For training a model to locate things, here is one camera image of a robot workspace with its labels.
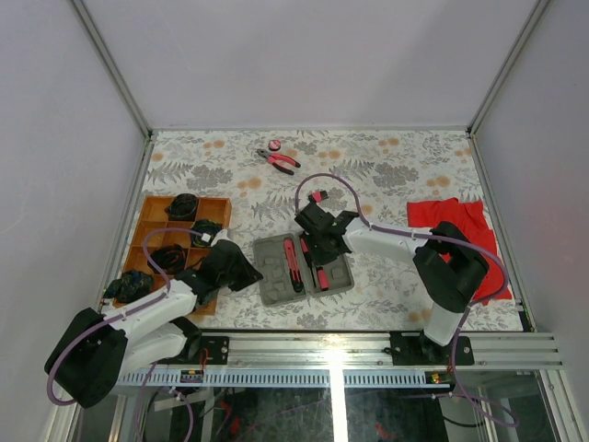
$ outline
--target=tool case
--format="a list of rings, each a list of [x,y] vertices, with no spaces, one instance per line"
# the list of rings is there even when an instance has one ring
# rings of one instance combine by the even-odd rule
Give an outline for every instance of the tool case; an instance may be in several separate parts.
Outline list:
[[[324,297],[346,292],[353,288],[354,282],[350,264],[345,255],[340,255],[334,262],[323,265],[329,289],[322,291],[318,276],[314,270],[317,286],[313,286],[311,269],[307,266],[300,235],[303,232],[289,232],[275,237],[256,239],[253,243],[256,269],[264,275],[260,281],[261,302],[264,306],[281,306],[307,297]],[[294,244],[296,261],[303,282],[303,290],[295,292],[286,259],[284,240],[290,239]]]

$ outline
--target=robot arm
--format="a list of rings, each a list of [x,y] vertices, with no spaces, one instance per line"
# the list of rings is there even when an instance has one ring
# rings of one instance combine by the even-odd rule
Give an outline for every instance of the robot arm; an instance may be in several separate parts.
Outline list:
[[[161,288],[123,308],[100,315],[80,311],[45,363],[49,374],[73,340],[91,332],[57,367],[55,380],[87,408],[101,401],[120,375],[161,359],[191,360],[199,351],[201,331],[184,316],[207,304],[227,287],[238,291],[262,278],[236,243],[214,242],[198,270],[187,269]]]
[[[306,244],[317,265],[332,262],[343,253],[357,251],[415,265],[433,300],[432,315],[423,333],[440,346],[450,343],[468,303],[489,270],[489,265],[477,251],[412,237],[413,233],[431,231],[436,236],[468,241],[451,223],[440,223],[434,229],[390,226],[408,232],[408,235],[383,233],[371,229],[355,212],[343,211],[334,217],[313,201],[294,220],[305,230]]]

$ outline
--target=orange wooden tray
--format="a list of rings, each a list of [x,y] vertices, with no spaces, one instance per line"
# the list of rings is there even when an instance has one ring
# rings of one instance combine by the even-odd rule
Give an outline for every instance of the orange wooden tray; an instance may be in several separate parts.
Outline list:
[[[139,270],[141,272],[152,274],[155,279],[154,290],[163,287],[166,284],[164,277],[154,272],[147,265],[147,258],[143,251],[144,238],[152,231],[163,227],[181,227],[191,228],[193,221],[168,221],[166,207],[168,207],[173,196],[147,196],[145,197],[144,205],[139,215],[137,227],[133,233],[133,240],[131,241],[131,248],[127,255],[122,270],[128,272],[129,270]],[[215,223],[221,224],[223,228],[229,227],[229,220],[231,219],[231,202],[227,198],[199,198],[198,208],[196,209],[196,220],[208,219]],[[191,236],[183,232],[163,232],[154,235],[147,241],[147,249],[153,252],[164,246],[172,244],[179,244],[183,249],[188,250],[188,258],[186,266],[195,266],[199,260],[209,254],[209,249],[195,248],[191,245]],[[121,307],[122,304],[115,302],[114,307]],[[216,310],[216,298],[206,306],[202,306],[198,310],[191,313],[190,317],[212,316]]]

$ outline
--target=red-handled pliers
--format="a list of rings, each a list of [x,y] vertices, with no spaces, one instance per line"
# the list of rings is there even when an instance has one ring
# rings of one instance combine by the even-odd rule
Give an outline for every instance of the red-handled pliers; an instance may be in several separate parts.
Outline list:
[[[290,157],[287,157],[286,155],[273,154],[272,152],[268,152],[267,150],[264,150],[264,149],[258,149],[256,152],[258,153],[259,156],[261,156],[262,158],[266,158],[270,164],[272,164],[274,167],[276,167],[282,173],[286,173],[287,175],[294,175],[295,173],[290,169],[283,168],[282,166],[279,166],[278,164],[276,164],[276,161],[284,161],[285,163],[288,163],[291,166],[295,166],[296,168],[301,167],[301,165],[298,162],[296,162],[295,160],[293,160]]]

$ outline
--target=floral tablecloth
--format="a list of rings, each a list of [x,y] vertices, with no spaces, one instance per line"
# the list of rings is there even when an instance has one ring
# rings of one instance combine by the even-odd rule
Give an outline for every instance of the floral tablecloth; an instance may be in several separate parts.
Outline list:
[[[281,140],[281,153],[302,164],[293,177],[256,155],[256,149],[272,139]],[[142,197],[192,192],[230,198],[233,238],[253,261],[254,239],[299,229],[294,221],[295,188],[304,177],[321,171],[348,180],[374,222],[406,226],[407,201],[483,198],[466,136],[459,131],[161,132]],[[351,195],[334,180],[314,179],[303,195],[315,190],[328,191],[322,206],[332,213],[354,208]],[[349,261],[355,280],[349,292],[265,308],[254,285],[220,296],[214,316],[201,318],[199,325],[308,330],[407,330],[423,325],[432,300],[414,268],[364,253],[349,255]],[[467,329],[520,331],[522,326],[514,302],[500,300],[474,308]]]

